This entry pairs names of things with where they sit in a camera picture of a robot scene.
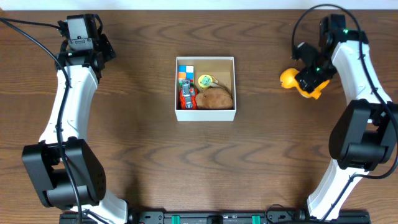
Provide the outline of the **orange squishy figure toy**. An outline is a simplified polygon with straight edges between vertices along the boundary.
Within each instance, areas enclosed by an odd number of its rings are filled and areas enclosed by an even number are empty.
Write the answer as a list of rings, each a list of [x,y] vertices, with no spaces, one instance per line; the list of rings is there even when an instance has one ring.
[[[329,84],[329,80],[322,82],[319,86],[317,86],[311,93],[308,93],[302,90],[299,86],[299,82],[295,79],[295,77],[299,74],[299,71],[295,68],[289,68],[285,70],[280,75],[280,83],[281,87],[285,89],[296,88],[297,91],[305,98],[314,98],[319,99],[322,94],[321,91]]]

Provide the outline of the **colourful puzzle cube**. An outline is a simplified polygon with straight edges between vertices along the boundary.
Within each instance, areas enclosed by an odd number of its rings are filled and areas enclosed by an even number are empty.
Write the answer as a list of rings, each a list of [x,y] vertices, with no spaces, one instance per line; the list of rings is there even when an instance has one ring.
[[[193,65],[179,65],[178,66],[178,80],[194,81],[194,66]]]

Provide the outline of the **red toy car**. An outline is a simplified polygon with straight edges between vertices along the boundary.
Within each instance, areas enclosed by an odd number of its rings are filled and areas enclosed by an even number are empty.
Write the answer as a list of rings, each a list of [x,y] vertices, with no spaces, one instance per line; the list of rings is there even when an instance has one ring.
[[[197,90],[191,85],[190,80],[182,80],[180,82],[180,107],[182,110],[196,110]]]

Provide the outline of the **yellow rattle drum toy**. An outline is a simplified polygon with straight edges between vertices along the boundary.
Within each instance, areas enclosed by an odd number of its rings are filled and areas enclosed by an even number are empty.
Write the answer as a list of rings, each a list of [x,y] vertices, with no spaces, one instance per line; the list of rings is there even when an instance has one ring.
[[[203,74],[198,78],[198,84],[202,88],[209,88],[218,84],[218,80],[212,75]]]

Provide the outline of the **brown plush toy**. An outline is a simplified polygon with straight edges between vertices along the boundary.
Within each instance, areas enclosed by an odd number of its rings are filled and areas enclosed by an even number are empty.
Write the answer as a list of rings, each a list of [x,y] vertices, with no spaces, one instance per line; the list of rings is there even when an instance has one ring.
[[[233,107],[231,95],[222,88],[209,88],[196,96],[200,110],[230,110]]]

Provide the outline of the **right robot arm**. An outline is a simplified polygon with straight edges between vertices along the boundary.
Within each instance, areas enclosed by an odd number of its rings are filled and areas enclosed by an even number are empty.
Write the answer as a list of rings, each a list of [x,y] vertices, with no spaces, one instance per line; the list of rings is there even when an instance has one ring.
[[[340,76],[347,107],[328,142],[329,166],[307,199],[307,215],[316,222],[340,219],[340,209],[361,179],[386,163],[397,144],[397,104],[383,90],[369,56],[369,41],[360,27],[346,26],[345,16],[331,14],[320,22],[318,47],[306,42],[292,46],[301,70],[280,76],[284,88],[296,88],[317,99],[335,74]]]

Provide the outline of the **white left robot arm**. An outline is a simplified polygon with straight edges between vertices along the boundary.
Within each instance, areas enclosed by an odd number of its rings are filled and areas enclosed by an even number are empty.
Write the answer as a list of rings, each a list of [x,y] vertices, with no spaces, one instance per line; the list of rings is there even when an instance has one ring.
[[[104,34],[72,34],[57,55],[57,93],[37,144],[22,161],[45,207],[76,213],[98,223],[127,223],[128,205],[106,186],[104,168],[88,146],[90,108],[106,62],[116,54]]]

